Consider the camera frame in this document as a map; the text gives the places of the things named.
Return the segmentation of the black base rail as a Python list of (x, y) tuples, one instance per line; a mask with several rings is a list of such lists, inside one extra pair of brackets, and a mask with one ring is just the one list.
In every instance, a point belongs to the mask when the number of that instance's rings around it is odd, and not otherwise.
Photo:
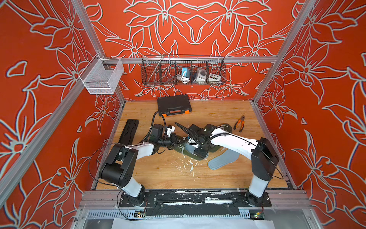
[(247, 190), (147, 190), (142, 203), (122, 191), (116, 197), (117, 209), (130, 219), (214, 217), (264, 219), (264, 209), (272, 206), (264, 192), (258, 198)]

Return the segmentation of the clear plastic bin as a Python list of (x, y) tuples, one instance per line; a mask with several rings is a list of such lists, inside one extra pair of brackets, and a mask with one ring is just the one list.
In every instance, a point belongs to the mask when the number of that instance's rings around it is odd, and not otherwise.
[(102, 60), (94, 59), (79, 75), (89, 94), (112, 95), (120, 82), (124, 66), (119, 60), (113, 69), (106, 69)]

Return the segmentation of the orange handled pliers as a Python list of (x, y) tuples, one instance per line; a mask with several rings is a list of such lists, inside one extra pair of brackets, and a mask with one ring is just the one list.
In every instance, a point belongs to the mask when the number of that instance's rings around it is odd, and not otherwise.
[(245, 127), (245, 116), (241, 116), (237, 122), (235, 123), (233, 130), (239, 129), (239, 132), (242, 132)]

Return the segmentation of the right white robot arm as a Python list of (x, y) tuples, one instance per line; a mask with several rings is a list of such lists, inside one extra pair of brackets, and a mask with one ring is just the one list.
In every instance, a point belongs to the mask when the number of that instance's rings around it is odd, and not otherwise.
[(182, 152), (187, 152), (190, 157), (205, 159), (212, 149), (223, 147), (228, 152), (243, 155), (251, 160), (253, 176), (244, 200), (247, 205), (252, 207), (264, 205), (266, 188), (272, 180), (279, 162), (279, 157), (268, 139), (245, 138), (211, 124), (207, 124), (204, 128), (196, 125), (187, 128), (177, 122), (175, 125), (187, 134), (185, 142), (182, 144)]

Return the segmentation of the green shoe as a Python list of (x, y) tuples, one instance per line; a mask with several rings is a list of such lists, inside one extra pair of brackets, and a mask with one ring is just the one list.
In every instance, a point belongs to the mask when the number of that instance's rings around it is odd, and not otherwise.
[(210, 147), (204, 147), (199, 144), (192, 145), (189, 143), (183, 143), (175, 146), (173, 150), (180, 154), (189, 156), (195, 160), (203, 160), (208, 157)]
[[(217, 126), (219, 129), (224, 130), (226, 132), (232, 133), (233, 128), (229, 125), (229, 124), (221, 124), (219, 126)], [(211, 150), (209, 150), (209, 152), (216, 152), (218, 150), (220, 150), (221, 146), (215, 146), (214, 148), (212, 148)]]

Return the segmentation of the blue white box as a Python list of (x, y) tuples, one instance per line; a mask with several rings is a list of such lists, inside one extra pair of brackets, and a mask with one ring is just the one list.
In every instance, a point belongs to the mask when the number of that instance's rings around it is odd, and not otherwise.
[(183, 78), (190, 78), (190, 76), (191, 76), (191, 71), (190, 71), (190, 69), (189, 68), (183, 68), (182, 69), (182, 77)]

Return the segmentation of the black tool case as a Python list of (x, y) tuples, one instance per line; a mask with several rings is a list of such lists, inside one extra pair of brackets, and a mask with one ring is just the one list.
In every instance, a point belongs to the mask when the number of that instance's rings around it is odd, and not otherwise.
[(174, 95), (157, 99), (158, 112), (164, 117), (189, 114), (192, 107), (188, 95)]

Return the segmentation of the grey insole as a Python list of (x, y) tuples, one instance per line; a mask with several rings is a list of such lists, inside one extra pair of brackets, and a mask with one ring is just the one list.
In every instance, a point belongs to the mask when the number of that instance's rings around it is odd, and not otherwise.
[(208, 167), (211, 170), (218, 170), (226, 165), (234, 163), (239, 158), (239, 156), (240, 154), (238, 152), (228, 149), (220, 156), (210, 160), (208, 162)]
[(195, 150), (198, 149), (199, 145), (198, 144), (195, 144), (195, 145), (192, 145), (190, 143), (185, 143), (185, 146), (184, 146), (184, 151), (187, 155), (194, 155), (194, 156), (197, 156), (197, 154), (195, 153)]

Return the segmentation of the black foam tray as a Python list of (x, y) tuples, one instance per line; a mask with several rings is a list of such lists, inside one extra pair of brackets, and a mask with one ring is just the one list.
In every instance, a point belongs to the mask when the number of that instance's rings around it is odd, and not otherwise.
[(138, 125), (139, 125), (139, 120), (128, 119), (126, 121), (124, 129), (120, 135), (118, 143), (123, 144), (123, 145), (132, 145)]

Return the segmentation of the white dotted box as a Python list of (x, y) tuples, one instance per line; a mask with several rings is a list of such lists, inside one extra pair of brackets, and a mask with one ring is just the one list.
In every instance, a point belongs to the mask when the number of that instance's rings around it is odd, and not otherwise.
[(218, 84), (218, 83), (220, 83), (220, 82), (221, 82), (221, 77), (222, 77), (222, 76), (220, 76), (220, 75), (218, 75), (218, 74), (210, 73), (210, 74), (209, 74), (209, 79), (208, 79), (208, 81), (209, 81), (210, 83)]

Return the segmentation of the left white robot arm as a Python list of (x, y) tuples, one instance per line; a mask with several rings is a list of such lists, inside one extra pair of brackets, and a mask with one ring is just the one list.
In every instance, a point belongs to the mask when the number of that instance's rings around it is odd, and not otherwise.
[(99, 170), (99, 178), (120, 188), (135, 207), (145, 202), (145, 188), (133, 178), (136, 161), (158, 153), (160, 148), (172, 150), (185, 142), (173, 132), (172, 126), (166, 125), (164, 117), (163, 125), (155, 124), (157, 115), (163, 116), (159, 112), (154, 113), (150, 129), (139, 144), (115, 144)]

